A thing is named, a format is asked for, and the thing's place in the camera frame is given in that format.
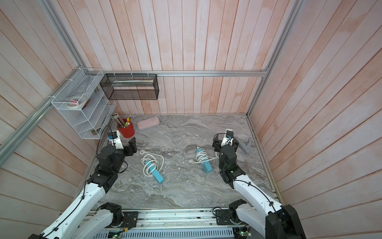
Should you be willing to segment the blue power strip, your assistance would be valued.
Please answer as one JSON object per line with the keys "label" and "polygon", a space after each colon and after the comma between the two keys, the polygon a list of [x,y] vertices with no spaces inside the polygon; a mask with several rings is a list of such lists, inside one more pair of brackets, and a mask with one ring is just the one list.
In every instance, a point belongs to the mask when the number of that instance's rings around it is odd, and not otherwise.
{"label": "blue power strip", "polygon": [[210,158],[206,151],[203,148],[198,147],[196,150],[196,163],[199,163],[202,165],[205,173],[211,173],[213,171],[213,168],[210,164],[210,161],[213,158]]}
{"label": "blue power strip", "polygon": [[164,178],[158,169],[158,162],[155,160],[146,160],[144,162],[143,172],[147,177],[154,177],[159,184],[164,182]]}

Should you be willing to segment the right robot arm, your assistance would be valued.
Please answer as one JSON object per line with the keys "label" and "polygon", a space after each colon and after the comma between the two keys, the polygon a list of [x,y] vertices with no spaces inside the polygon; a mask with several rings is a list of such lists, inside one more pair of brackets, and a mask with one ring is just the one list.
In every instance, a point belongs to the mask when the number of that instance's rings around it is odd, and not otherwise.
{"label": "right robot arm", "polygon": [[245,198],[229,205],[226,212],[230,221],[245,223],[266,239],[306,238],[295,208],[272,199],[239,167],[236,155],[239,142],[233,131],[217,133],[212,146],[219,154],[219,173],[223,181]]}

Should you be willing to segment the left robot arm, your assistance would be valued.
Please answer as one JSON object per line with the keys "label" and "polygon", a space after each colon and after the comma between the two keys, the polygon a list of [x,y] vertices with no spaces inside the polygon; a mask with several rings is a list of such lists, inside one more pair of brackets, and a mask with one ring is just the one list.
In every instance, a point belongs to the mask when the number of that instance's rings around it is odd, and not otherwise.
{"label": "left robot arm", "polygon": [[83,225],[80,223],[92,207],[110,190],[118,178],[127,156],[137,152],[136,139],[131,138],[127,146],[116,138],[111,145],[102,148],[97,156],[99,167],[85,182],[83,191],[71,205],[41,234],[32,234],[30,239],[92,239],[106,227],[129,227],[120,205],[105,203],[99,211]]}

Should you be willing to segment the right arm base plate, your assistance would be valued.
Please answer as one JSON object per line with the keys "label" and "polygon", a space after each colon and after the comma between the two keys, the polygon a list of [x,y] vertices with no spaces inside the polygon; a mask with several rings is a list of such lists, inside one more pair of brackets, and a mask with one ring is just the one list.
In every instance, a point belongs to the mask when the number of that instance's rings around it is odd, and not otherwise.
{"label": "right arm base plate", "polygon": [[237,225],[234,214],[231,209],[214,208],[212,210],[213,215],[216,218],[216,223],[219,226]]}

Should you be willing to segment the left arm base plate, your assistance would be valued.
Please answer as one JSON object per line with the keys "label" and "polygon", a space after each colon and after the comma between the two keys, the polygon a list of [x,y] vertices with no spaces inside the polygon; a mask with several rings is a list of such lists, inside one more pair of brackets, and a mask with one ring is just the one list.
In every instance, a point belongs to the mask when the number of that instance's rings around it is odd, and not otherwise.
{"label": "left arm base plate", "polygon": [[132,229],[137,225],[138,212],[114,212],[113,220],[110,224],[115,228]]}

